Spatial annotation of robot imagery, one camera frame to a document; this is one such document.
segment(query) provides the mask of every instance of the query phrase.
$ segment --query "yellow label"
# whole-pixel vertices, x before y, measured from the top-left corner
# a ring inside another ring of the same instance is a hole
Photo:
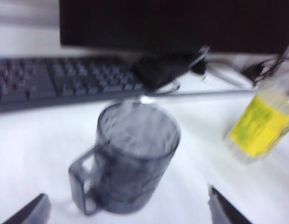
[[[230,132],[231,139],[248,155],[269,152],[289,130],[289,115],[256,95]]]

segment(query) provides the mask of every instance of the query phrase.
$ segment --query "mug handle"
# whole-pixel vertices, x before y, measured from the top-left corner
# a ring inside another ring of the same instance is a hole
[[[101,210],[101,208],[96,203],[96,208],[89,211],[86,206],[86,193],[84,190],[84,183],[90,177],[90,173],[83,168],[83,162],[89,158],[94,152],[98,151],[98,146],[95,146],[78,160],[76,160],[69,168],[69,177],[71,184],[72,199],[86,216],[93,215]],[[92,175],[101,175],[103,169],[98,169]]]

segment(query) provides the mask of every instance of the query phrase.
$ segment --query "white desk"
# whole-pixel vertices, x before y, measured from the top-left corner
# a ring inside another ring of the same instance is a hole
[[[190,74],[180,81],[184,89],[211,89]],[[222,143],[251,97],[157,99],[177,119],[182,138],[152,199],[131,215],[84,217],[71,200],[68,168],[94,144],[109,101],[1,114],[0,223],[44,192],[52,203],[50,224],[210,224],[210,183],[254,224],[289,224],[289,134],[250,166]]]

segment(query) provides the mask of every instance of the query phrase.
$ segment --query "black monitor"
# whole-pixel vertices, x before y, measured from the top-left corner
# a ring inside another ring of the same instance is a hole
[[[63,45],[282,54],[289,0],[60,0]]]

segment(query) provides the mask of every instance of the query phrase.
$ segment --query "keyboard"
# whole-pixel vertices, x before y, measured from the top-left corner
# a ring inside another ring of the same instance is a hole
[[[117,57],[0,59],[0,112],[144,93]]]

